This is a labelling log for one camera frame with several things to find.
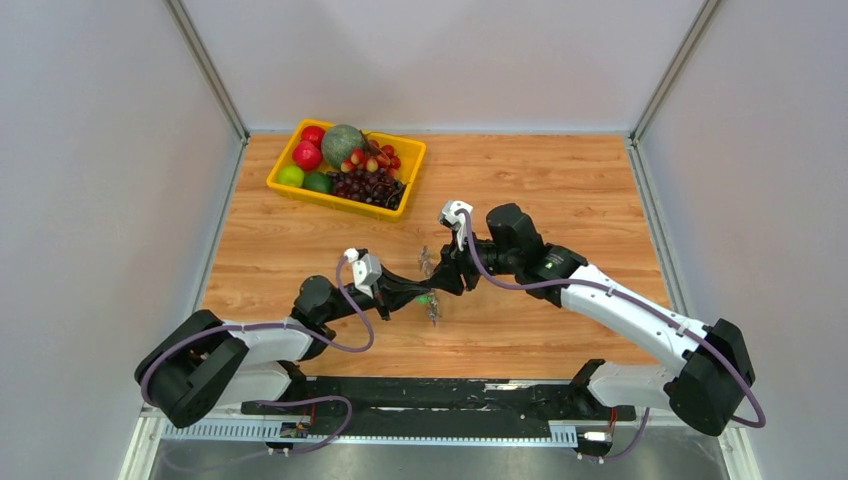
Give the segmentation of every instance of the green object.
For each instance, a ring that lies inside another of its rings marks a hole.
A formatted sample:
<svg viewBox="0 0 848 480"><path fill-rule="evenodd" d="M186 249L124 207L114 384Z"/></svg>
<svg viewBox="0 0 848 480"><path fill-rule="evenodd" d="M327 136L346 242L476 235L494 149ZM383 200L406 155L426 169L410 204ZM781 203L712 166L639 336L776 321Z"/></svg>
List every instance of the green object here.
<svg viewBox="0 0 848 480"><path fill-rule="evenodd" d="M303 177L305 176L306 174L303 173L302 168L297 165L289 165L281 168L280 172L277 173L277 183L300 188L303 185Z"/></svg>
<svg viewBox="0 0 848 480"><path fill-rule="evenodd" d="M333 191L333 181L321 172L312 172L303 180L303 188L318 193L330 193Z"/></svg>
<svg viewBox="0 0 848 480"><path fill-rule="evenodd" d="M350 157L354 148L365 151L365 136L356 127L344 123L331 127L321 140L324 160L337 169L341 169L342 162Z"/></svg>

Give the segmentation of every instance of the green melon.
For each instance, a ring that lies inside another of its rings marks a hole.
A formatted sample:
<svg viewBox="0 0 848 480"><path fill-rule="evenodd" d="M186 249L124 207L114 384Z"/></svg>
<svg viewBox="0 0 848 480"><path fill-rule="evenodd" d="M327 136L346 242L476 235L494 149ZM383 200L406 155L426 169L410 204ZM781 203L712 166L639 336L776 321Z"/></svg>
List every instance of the green melon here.
<svg viewBox="0 0 848 480"><path fill-rule="evenodd" d="M341 168L354 148L365 150L365 137L362 132L350 125L339 124L331 127L321 140L321 153L324 160L334 168Z"/></svg>

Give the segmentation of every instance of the gray wall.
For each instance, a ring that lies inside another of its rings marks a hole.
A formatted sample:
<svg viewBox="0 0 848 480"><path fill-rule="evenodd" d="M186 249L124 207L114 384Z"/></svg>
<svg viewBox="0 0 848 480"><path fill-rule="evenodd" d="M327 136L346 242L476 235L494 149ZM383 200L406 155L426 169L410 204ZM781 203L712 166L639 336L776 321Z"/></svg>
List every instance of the gray wall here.
<svg viewBox="0 0 848 480"><path fill-rule="evenodd" d="M163 2L0 2L0 478L114 479L238 143Z"/></svg>
<svg viewBox="0 0 848 480"><path fill-rule="evenodd" d="M626 130L702 0L186 0L251 129Z"/></svg>
<svg viewBox="0 0 848 480"><path fill-rule="evenodd" d="M745 332L767 479L848 469L846 18L725 2L644 143L690 303Z"/></svg>

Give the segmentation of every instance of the yellow basket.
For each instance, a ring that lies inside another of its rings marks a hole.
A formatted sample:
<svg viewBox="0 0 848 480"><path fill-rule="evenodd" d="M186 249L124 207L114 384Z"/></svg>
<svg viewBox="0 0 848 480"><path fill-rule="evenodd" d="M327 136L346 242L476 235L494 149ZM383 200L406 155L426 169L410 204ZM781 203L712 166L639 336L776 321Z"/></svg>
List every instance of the yellow basket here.
<svg viewBox="0 0 848 480"><path fill-rule="evenodd" d="M368 205L367 203L355 202L353 200L347 200L345 198L335 197L333 195L313 192L311 190L306 190L305 188L296 188L290 187L287 185L282 185L277 183L277 173L281 168L287 165L293 165L294 160L292 159L292 152L294 151L294 147L300 143L300 135L303 132L303 129L312 125L319 126L324 130L329 129L333 126L332 123L321 122L318 120L313 120L311 118L307 118L304 121L300 122L297 130L295 130L294 134L289 139L288 145L286 145L283 153L280 154L280 158L277 160L277 164L274 165L274 168L271 169L271 173L268 174L268 179L265 183L268 185L268 188L274 190L284 197L291 198L293 200L303 200L304 202L315 203L318 205L324 205L326 207L330 207L334 210L342 210L345 212L353 212L358 213L360 215L366 215L369 217L377 218L378 220L385 220L389 222L397 222L400 220L401 215L403 215L403 211L406 209L406 203L409 201L409 196L412 193L412 188L415 185L415 177L418 175L418 169L421 167L421 161L424 160L424 151L427 150L427 146L424 145L423 142L419 142L418 140L411 140L409 138L397 137L394 135L387 135L385 133L379 132L369 132L368 130L363 130L363 133L368 135L369 139L377 140L380 145L390 144L395 147L395 155L400 158L400 181L406 185L406 190L403 192L403 198L400 200L400 205L397 210L389 210L387 208L381 208L374 205ZM335 170L332 168L327 162L322 162L321 166L318 167L319 172L327 172L330 170Z"/></svg>

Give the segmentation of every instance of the cable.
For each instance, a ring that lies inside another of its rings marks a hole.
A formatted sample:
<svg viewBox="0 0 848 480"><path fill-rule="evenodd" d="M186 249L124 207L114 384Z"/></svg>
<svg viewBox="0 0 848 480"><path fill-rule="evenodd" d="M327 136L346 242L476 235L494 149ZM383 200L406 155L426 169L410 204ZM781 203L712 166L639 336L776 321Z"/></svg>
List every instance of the cable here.
<svg viewBox="0 0 848 480"><path fill-rule="evenodd" d="M498 280L497 278L492 276L486 270L486 268L483 266L483 262L480 261L480 256L477 253L477 246L474 244L474 241L473 241L474 232L473 232L472 223L471 223L471 213L468 210L465 210L465 209L457 210L457 213L461 214L465 218L465 226L466 226L466 228L465 228L465 241L466 241L466 244L468 245L468 250L471 252L471 258L474 260L474 265L477 267L477 270L480 272L480 274L483 275L486 278L486 280L493 283L494 285L497 285L501 288L505 288L507 290L535 290L537 288L562 286L562 285L582 285L582 286L586 286L586 287L596 288L596 289L602 290L602 291L609 290L607 288L607 286L602 284L602 283L592 282L592 281L589 281L589 280L571 279L571 278L546 280L546 281L543 281L543 282L530 283L530 284L526 284L526 285L509 284L509 283L504 283L504 282ZM621 290L610 290L610 293L612 293L613 295L615 295L619 298L622 298L622 299L642 308L646 312L648 312L648 313L654 315L655 317L659 318L660 320L662 320L669 327L671 327L675 330L680 328L680 324L678 322L674 321L674 319L665 315L663 312L658 310L656 307L654 307L650 303L645 302L642 299L634 297L634 296L632 296L628 293L622 292ZM752 428L762 428L762 427L764 427L765 424L766 424L766 416L765 416L765 413L763 412L763 408L760 405L760 402L757 401L757 398L754 396L754 392L751 390L751 387L748 386L748 384L742 378L742 375L740 375L739 372L736 371L736 368L733 367L733 364L731 364L730 361L724 355L722 355L721 352L719 352L714 346L710 345L709 342L707 342L703 338L699 337L698 335L695 335L694 333L689 331L689 329L684 329L683 334L686 335L687 337L691 338L692 340L694 340L696 343L698 343L698 345L704 347L705 350L707 350L716 360L719 361L719 363L721 363L721 365L725 369L727 369L728 373L730 373L730 376L733 377L733 379L736 381L736 383L742 389L742 392L745 394L745 397L748 399L749 402L751 402L751 406L754 408L754 412L757 415L756 421L748 420L748 419L745 419L745 418L740 418L740 417L737 417L735 415L730 417L731 420L734 420L738 423L741 423L742 425L752 427ZM650 411L650 409L645 410L645 417L642 420L642 425L640 426L640 430L643 430L644 426L647 425L647 423L648 423L647 418L648 418L648 412L649 411ZM622 456L626 455L627 453L630 453L630 451L632 450L632 447L635 447L635 444L639 441L640 438L641 438L641 434L638 434L638 432L637 432L637 436L634 437L633 442L626 449L624 449L624 451L617 454L616 458L621 458Z"/></svg>
<svg viewBox="0 0 848 480"><path fill-rule="evenodd" d="M196 342L198 342L198 341L200 341L200 340L202 340L206 337L215 335L215 334L220 333L220 332L228 332L228 331L250 332L250 331L254 331L254 330L268 330L268 329L274 329L274 328L283 328L283 329L290 329L290 330L295 330L297 332L305 333L305 334L315 338L316 340L324 342L324 343L326 343L327 345L329 345L333 348L337 348L337 349L345 351L345 352L360 353L360 352L364 352L364 351L368 350L369 348L371 348L371 346L374 345L374 328L371 325L371 322L368 320L368 316L359 307L359 305L356 304L356 302L353 300L353 297L351 297L350 294L347 293L347 290L344 288L344 284L342 283L342 267L344 266L346 261L347 261L346 257L342 256L339 259L338 265L336 265L336 283L338 284L338 287L339 287L339 290L342 293L342 296L345 298L345 300L347 300L347 302L350 304L350 306L353 308L353 310L359 315L359 317L362 318L362 323L365 324L365 328L368 330L368 342L366 342L365 345L363 345L361 347L348 347L348 346L345 346L345 345L341 345L341 344L338 344L338 343L330 340L329 338L327 338L327 337L325 337L321 334L315 333L312 330L309 330L305 327L302 327L300 325L290 325L287 322L282 322L282 323L280 323L280 322L253 323L253 324L239 324L239 325L219 325L217 327L212 327L210 329L203 330L202 332L196 333L194 335L191 335L191 336L177 342L172 347L170 347L167 350L165 350L164 352L162 352L161 355L156 357L156 360L154 360L150 364L150 366L144 372L144 375L142 375L141 382L139 382L140 385L141 385L141 396L142 396L142 398L144 398L144 401L146 401L150 405L156 406L156 403L150 397L150 379L153 377L153 374L162 365L162 363L164 363L166 360L173 357L174 355L176 355L178 352L182 351L183 349L185 349L189 345L192 345L192 344L194 344L194 343L196 343ZM298 400L298 401L293 401L293 402L272 402L272 401L265 401L265 400L257 401L256 403L258 403L258 404L269 406L269 407L277 407L277 408L289 408L289 407L299 407L299 406L303 406L303 405L314 405L316 403L328 402L328 401L339 401L339 402L342 402L345 405L347 405L347 414L345 415L345 419L342 422L342 424L333 433L328 435L327 438L325 438L324 440L321 440L320 442L315 443L313 445L310 445L308 447L299 448L297 450L292 449L292 450L289 450L288 452L283 451L283 450L274 450L274 451L276 453L301 454L301 453L314 452L315 450L318 450L320 448L327 446L328 444L330 444L330 442L335 440L341 434L341 432L344 431L345 428L347 428L348 424L350 423L351 417L353 416L353 405L350 403L350 400L348 400L345 397L338 396L338 395L327 395L327 396L324 396L324 397L310 398L310 399L307 399L307 400ZM230 460L229 462L226 462L226 463L222 463L222 464L215 465L215 466L212 466L212 467L202 467L202 468L196 468L196 469L189 469L189 468L185 468L185 467L180 467L178 465L174 465L173 463L170 462L170 460L168 460L166 458L167 455L163 456L163 461L166 465L168 465L170 468L173 468L175 470L182 471L182 472L195 472L195 473L197 473L197 472L205 472L205 471L210 471L210 470L216 470L216 469L219 469L219 468L226 467L228 465L232 465L233 463L239 463L239 462L242 462L244 460L257 458L261 455L267 455L267 453L268 453L267 451L254 452L254 453L245 455L243 457Z"/></svg>

